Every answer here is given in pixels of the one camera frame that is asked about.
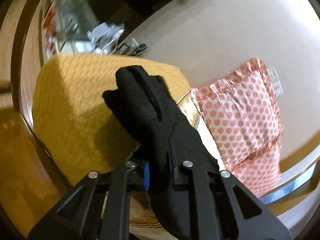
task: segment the metal bolt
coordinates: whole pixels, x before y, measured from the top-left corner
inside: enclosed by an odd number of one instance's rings
[[[192,161],[184,161],[182,163],[183,166],[187,167],[187,168],[190,168],[193,166],[193,162]]]
[[[125,163],[125,166],[128,168],[134,168],[136,166],[136,163],[133,161],[128,161]]]
[[[90,179],[95,179],[96,177],[98,177],[98,173],[96,171],[90,171],[88,177]]]
[[[229,171],[224,170],[220,172],[220,175],[224,178],[229,178],[231,174]]]

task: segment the pink polka dot pillow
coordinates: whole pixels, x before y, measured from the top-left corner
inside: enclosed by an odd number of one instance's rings
[[[280,179],[283,125],[267,67],[250,59],[231,75],[191,90],[226,168],[257,197]]]

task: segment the yellow cushion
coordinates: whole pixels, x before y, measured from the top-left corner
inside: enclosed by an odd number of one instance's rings
[[[117,88],[116,71],[129,65],[163,76],[176,101],[190,90],[179,68],[137,57],[53,57],[41,69],[33,97],[34,133],[72,185],[91,170],[112,171],[138,146],[101,96]]]

